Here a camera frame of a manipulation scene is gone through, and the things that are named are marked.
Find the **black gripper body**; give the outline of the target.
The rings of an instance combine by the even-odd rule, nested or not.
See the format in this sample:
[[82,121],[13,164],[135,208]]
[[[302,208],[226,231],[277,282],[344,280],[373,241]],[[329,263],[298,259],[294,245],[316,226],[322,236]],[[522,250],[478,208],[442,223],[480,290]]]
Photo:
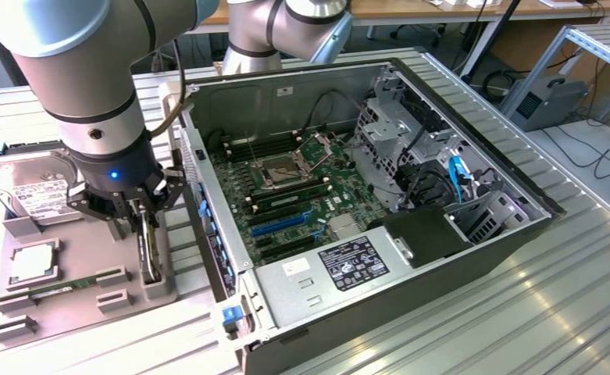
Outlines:
[[154,189],[165,179],[163,169],[146,138],[138,138],[119,152],[107,155],[70,151],[74,164],[83,175],[89,189],[99,195]]

